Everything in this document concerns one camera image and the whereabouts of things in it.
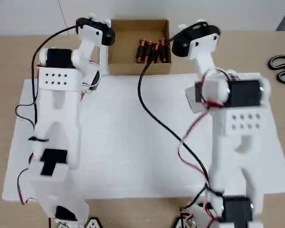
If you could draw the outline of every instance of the table surface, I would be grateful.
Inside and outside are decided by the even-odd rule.
[[[20,203],[1,199],[10,142],[13,136],[15,113],[23,80],[30,77],[30,62],[34,50],[44,36],[0,37],[0,228],[46,228],[47,218],[36,203]],[[48,47],[76,48],[76,36],[61,36]],[[267,60],[285,54],[285,32],[223,32],[217,51],[213,54],[216,66],[237,72],[261,72],[272,86],[271,105],[278,135],[285,154],[285,85],[275,80],[275,72],[267,69]],[[172,57],[171,73],[196,72],[194,63]],[[179,206],[189,199],[104,199],[89,200],[91,216],[100,218],[107,227],[169,228],[178,215]],[[261,216],[265,228],[285,228],[285,193],[266,195]]]

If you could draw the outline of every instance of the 3d printed robot arm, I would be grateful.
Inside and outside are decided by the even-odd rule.
[[[110,21],[102,23],[94,16],[80,18],[76,21],[76,32],[82,40],[79,49],[44,48],[39,53],[39,119],[28,173],[36,200],[46,215],[57,221],[85,224],[89,216],[89,206],[70,171],[77,169],[80,162],[79,105],[85,90],[83,82],[92,83],[99,77],[98,67],[89,59],[95,46],[114,43],[115,33],[110,26]],[[100,55],[107,56],[101,53],[107,50],[100,48]]]
[[[212,165],[209,185],[224,197],[207,193],[220,228],[262,228],[254,217],[263,210],[264,190],[258,164],[260,136],[265,130],[264,109],[269,104],[270,84],[264,77],[225,72],[216,68],[215,51],[220,30],[200,20],[195,27],[177,36],[172,51],[179,57],[195,60],[200,81],[186,89],[194,113],[205,110],[208,102],[213,121]]]

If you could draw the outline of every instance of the cardboard box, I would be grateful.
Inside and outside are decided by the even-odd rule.
[[[161,38],[169,39],[169,21],[150,20],[112,20],[115,31],[115,43],[109,48],[110,75],[139,75],[145,64],[136,63],[136,53],[142,38],[157,42]],[[151,64],[146,75],[165,75],[170,72],[171,54],[168,63],[159,59]]]

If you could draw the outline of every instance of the wire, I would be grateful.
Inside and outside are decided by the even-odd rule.
[[[209,215],[210,218],[214,218],[213,215],[211,214],[211,212],[209,211],[208,207],[207,207],[207,203],[204,204],[204,210],[207,213],[207,215]]]
[[[196,120],[193,121],[193,123],[190,125],[190,127],[188,128],[188,130],[186,131],[185,135],[182,137],[179,146],[178,146],[178,150],[177,150],[177,155],[180,158],[180,160],[185,163],[186,165],[195,168],[196,170],[198,170],[201,174],[203,174],[203,176],[205,177],[206,181],[208,182],[209,180],[206,178],[205,173],[196,165],[187,162],[186,160],[184,160],[181,156],[181,146],[184,144],[185,139],[188,137],[188,135],[190,134],[191,130],[196,126],[196,124],[203,119],[203,117],[205,117],[208,114],[208,112],[205,112],[203,114],[201,114]]]
[[[217,221],[218,219],[219,219],[218,217],[213,217],[213,219],[211,219],[210,222],[208,223],[207,228],[210,228],[212,223]]]
[[[206,186],[204,186],[199,193],[195,196],[195,198],[193,199],[193,201],[191,203],[189,203],[187,206],[185,207],[181,207],[182,210],[187,209],[189,207],[191,207],[200,197],[200,195],[203,193],[203,191],[206,189]]]
[[[20,176],[21,176],[26,170],[28,170],[28,168],[22,170],[22,171],[19,173],[18,177],[17,177],[17,190],[18,190],[19,199],[20,199],[20,202],[21,202],[22,205],[25,205],[26,203],[25,203],[25,201],[23,200],[23,197],[22,197],[19,180],[20,180]]]
[[[142,86],[142,79],[143,76],[146,72],[146,70],[148,69],[149,65],[151,62],[148,62],[146,64],[146,66],[144,67],[144,69],[141,72],[141,75],[139,77],[139,81],[138,81],[138,86],[137,86],[137,94],[138,94],[138,98],[139,101],[142,105],[142,107],[144,108],[144,110],[159,124],[161,125],[163,128],[165,128],[168,132],[170,132],[170,134],[172,134],[178,141],[181,141],[181,138],[173,131],[171,130],[167,125],[165,125],[162,121],[160,121],[154,114],[151,113],[151,111],[147,108],[147,106],[145,105],[143,99],[142,99],[142,92],[141,92],[141,86]],[[208,177],[208,173],[207,170],[204,166],[204,164],[202,163],[202,161],[198,158],[198,156],[189,148],[189,146],[186,143],[183,143],[183,146],[189,151],[189,153],[196,159],[196,161],[199,163],[203,173],[205,174],[205,178],[207,180],[209,180]]]
[[[32,94],[33,94],[33,101],[32,103],[30,104],[19,104],[15,107],[15,113],[16,113],[16,116],[18,116],[19,118],[21,119],[24,119],[24,120],[27,120],[30,122],[30,124],[33,126],[33,128],[35,129],[35,125],[37,123],[37,120],[38,120],[38,110],[37,110],[37,104],[36,104],[36,101],[37,101],[37,98],[38,98],[38,92],[39,92],[39,89],[38,89],[38,85],[39,85],[39,71],[38,71],[38,74],[37,74],[37,91],[35,93],[35,77],[34,77],[34,65],[35,65],[35,59],[36,59],[36,55],[37,53],[43,48],[43,46],[46,45],[46,43],[48,43],[52,38],[58,36],[59,34],[63,33],[63,32],[66,32],[66,31],[69,31],[71,29],[74,29],[76,28],[76,25],[74,26],[71,26],[71,27],[68,27],[68,28],[65,28],[55,34],[53,34],[52,36],[48,37],[45,41],[42,42],[42,44],[36,49],[34,55],[33,55],[33,58],[32,58],[32,61],[31,61],[31,82],[32,82]],[[24,116],[21,116],[18,114],[18,108],[19,107],[22,107],[22,106],[34,106],[34,111],[35,111],[35,114],[34,114],[34,123],[33,121],[31,121],[30,119],[24,117]]]

